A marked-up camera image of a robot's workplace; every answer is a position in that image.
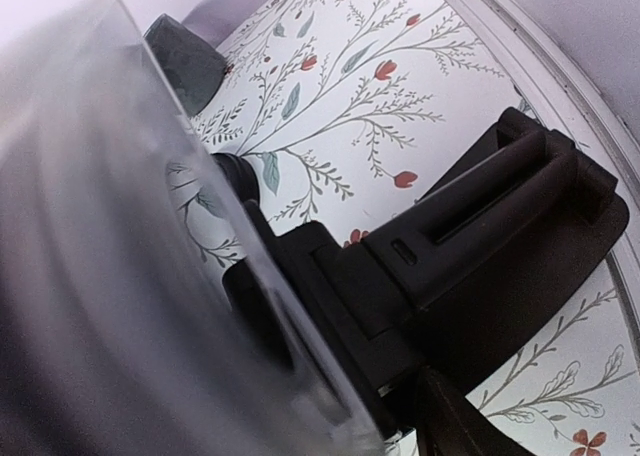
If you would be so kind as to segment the aluminium front rail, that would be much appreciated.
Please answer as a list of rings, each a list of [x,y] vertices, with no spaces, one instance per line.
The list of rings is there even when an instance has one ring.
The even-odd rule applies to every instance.
[[[639,143],[599,89],[514,0],[444,0],[507,71],[539,120],[607,164],[639,198]]]

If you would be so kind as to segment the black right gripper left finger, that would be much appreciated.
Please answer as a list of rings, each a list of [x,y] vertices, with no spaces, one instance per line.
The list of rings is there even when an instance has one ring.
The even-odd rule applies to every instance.
[[[185,112],[199,114],[222,85],[224,56],[167,14],[144,38]]]

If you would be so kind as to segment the floral patterned table mat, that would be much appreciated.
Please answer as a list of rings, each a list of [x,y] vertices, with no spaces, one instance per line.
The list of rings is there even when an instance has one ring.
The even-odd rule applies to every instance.
[[[278,233],[318,220],[350,245],[413,205],[506,108],[541,122],[444,0],[270,0],[219,49],[225,79],[191,122],[207,150],[253,165]],[[468,395],[538,455],[639,451],[639,198],[616,177],[631,213],[618,244]]]

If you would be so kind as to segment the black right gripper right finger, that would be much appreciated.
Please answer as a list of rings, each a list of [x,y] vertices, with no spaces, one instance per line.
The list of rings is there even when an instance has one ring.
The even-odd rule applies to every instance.
[[[415,429],[420,455],[524,455],[525,448],[493,426],[441,373],[416,379]]]

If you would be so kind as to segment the black phone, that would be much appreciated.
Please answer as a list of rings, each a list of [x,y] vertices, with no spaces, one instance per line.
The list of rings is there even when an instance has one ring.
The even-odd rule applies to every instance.
[[[1,451],[384,451],[121,0],[1,54]]]

